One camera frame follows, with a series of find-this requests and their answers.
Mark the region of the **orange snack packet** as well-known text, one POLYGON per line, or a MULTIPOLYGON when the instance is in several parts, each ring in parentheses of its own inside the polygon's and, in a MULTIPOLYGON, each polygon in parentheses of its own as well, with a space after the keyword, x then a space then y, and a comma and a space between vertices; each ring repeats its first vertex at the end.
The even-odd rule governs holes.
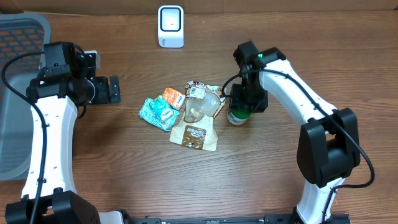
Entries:
POLYGON ((179 111, 183 106, 186 96, 173 88, 166 88, 162 94, 165 101, 175 110, 179 111))

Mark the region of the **teal tissue pack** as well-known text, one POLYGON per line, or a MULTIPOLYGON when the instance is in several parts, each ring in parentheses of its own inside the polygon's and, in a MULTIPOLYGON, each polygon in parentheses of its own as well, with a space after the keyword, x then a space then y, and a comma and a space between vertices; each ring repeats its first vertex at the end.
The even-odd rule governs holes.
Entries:
POLYGON ((163 131, 170 131, 175 124, 175 121, 177 120, 177 117, 179 116, 179 112, 175 109, 172 109, 173 115, 171 118, 161 121, 155 114, 155 112, 152 110, 150 107, 150 103, 153 101, 152 98, 147 98, 144 102, 144 105, 142 106, 141 110, 139 111, 139 117, 145 121, 147 121, 149 124, 152 124, 163 131))

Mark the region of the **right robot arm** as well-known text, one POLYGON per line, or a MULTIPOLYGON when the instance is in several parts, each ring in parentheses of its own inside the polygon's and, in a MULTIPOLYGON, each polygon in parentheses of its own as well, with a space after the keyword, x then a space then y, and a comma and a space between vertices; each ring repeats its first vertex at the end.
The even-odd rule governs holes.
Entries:
POLYGON ((291 215, 266 215, 265 223, 349 223, 334 215, 337 186, 360 163, 358 122, 349 109, 338 110, 319 97, 277 48, 258 51, 253 42, 238 45, 233 57, 240 84, 231 87, 227 118, 244 124, 268 107, 273 95, 300 127, 297 164, 305 178, 302 197, 291 215))

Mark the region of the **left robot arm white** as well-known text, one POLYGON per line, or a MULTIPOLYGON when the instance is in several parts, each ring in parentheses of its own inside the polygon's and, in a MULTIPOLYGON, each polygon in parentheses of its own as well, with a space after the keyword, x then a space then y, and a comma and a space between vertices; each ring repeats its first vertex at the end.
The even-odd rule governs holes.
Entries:
POLYGON ((123 223, 120 211, 99 212, 76 192, 73 130, 80 106, 103 103, 105 77, 45 73, 30 81, 25 100, 33 120, 29 174, 21 201, 6 205, 7 223, 123 223))

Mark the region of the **green lid jar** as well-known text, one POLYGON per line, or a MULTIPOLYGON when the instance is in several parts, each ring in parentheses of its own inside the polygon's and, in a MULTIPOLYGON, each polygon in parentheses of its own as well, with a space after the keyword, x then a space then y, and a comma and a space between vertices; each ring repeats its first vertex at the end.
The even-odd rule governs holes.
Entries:
POLYGON ((228 108, 227 119, 233 125, 242 125, 250 117, 251 112, 247 106, 230 105, 228 108))

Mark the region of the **small teal packet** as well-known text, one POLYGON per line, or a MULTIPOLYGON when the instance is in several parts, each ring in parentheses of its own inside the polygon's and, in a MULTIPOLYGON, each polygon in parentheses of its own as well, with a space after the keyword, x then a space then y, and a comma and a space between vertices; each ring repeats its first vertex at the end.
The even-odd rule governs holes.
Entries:
POLYGON ((166 121, 174 115, 174 110, 162 95, 150 102, 150 107, 161 121, 166 121))

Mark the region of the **brown white snack pouch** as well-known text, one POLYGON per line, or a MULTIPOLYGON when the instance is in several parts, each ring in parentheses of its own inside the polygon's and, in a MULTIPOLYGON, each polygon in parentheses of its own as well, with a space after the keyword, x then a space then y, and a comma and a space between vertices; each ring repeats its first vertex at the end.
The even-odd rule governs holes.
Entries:
POLYGON ((181 146, 215 151, 218 137, 213 123, 224 107, 222 87, 202 82, 186 82, 187 99, 180 122, 174 126, 169 141, 181 146))

